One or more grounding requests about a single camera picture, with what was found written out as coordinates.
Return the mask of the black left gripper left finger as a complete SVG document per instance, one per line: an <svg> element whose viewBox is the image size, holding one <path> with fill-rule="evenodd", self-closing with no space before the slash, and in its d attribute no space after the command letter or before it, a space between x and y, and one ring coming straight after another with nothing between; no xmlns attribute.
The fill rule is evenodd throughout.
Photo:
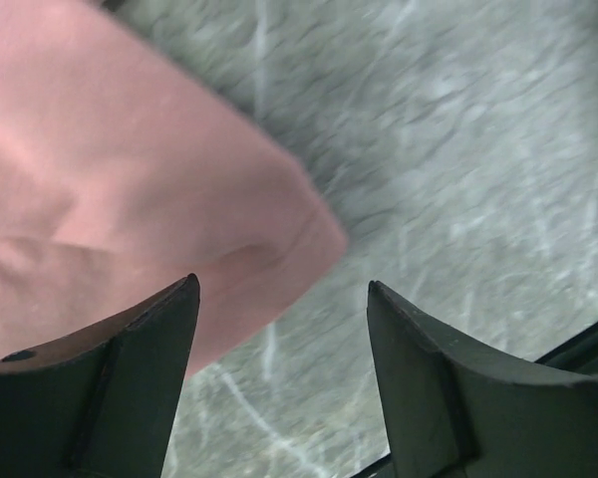
<svg viewBox="0 0 598 478"><path fill-rule="evenodd" d="M187 276L0 360L0 478L161 474L199 307Z"/></svg>

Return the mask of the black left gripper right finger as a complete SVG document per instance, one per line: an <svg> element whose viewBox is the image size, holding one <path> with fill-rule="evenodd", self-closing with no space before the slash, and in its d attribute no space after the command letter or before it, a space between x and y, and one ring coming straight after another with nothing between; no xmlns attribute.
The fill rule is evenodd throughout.
<svg viewBox="0 0 598 478"><path fill-rule="evenodd" d="M598 322L529 361L380 282L367 320L395 476L598 477Z"/></svg>

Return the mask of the pink printed t-shirt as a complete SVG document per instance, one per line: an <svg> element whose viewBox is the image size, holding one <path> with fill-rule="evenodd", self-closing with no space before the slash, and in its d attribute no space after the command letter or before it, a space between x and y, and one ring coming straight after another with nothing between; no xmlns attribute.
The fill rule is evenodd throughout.
<svg viewBox="0 0 598 478"><path fill-rule="evenodd" d="M194 274L187 370L343 256L299 162L96 1L0 1L0 359Z"/></svg>

